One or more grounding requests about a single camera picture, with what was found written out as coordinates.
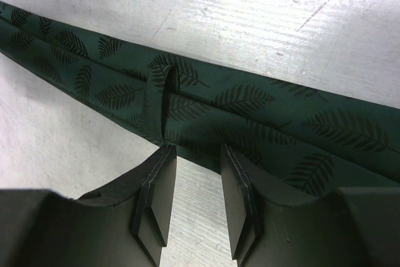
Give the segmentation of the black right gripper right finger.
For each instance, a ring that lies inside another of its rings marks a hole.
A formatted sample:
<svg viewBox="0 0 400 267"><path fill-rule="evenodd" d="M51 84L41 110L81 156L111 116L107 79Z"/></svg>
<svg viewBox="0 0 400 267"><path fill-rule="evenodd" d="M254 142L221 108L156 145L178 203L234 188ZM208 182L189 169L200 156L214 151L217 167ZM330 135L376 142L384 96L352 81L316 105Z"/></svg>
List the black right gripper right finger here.
<svg viewBox="0 0 400 267"><path fill-rule="evenodd" d="M221 148L231 256L238 266L398 266L399 189L314 197Z"/></svg>

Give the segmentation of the dark green tie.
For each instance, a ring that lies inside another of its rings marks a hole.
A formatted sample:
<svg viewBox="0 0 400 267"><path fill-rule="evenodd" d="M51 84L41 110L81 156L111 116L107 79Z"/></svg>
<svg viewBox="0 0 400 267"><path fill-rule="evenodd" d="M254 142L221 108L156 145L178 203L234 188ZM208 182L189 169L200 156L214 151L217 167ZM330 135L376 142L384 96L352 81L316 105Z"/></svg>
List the dark green tie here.
<svg viewBox="0 0 400 267"><path fill-rule="evenodd" d="M219 172L221 146L293 188L399 186L399 110L122 41L1 4L1 52Z"/></svg>

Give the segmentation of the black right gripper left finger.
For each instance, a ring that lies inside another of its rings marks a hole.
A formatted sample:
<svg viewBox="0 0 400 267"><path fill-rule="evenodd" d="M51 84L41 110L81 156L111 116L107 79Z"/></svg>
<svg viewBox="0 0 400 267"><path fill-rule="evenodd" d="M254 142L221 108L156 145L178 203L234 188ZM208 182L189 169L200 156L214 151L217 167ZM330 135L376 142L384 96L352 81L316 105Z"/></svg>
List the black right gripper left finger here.
<svg viewBox="0 0 400 267"><path fill-rule="evenodd" d="M80 198L1 191L2 266L158 266L176 179L173 145Z"/></svg>

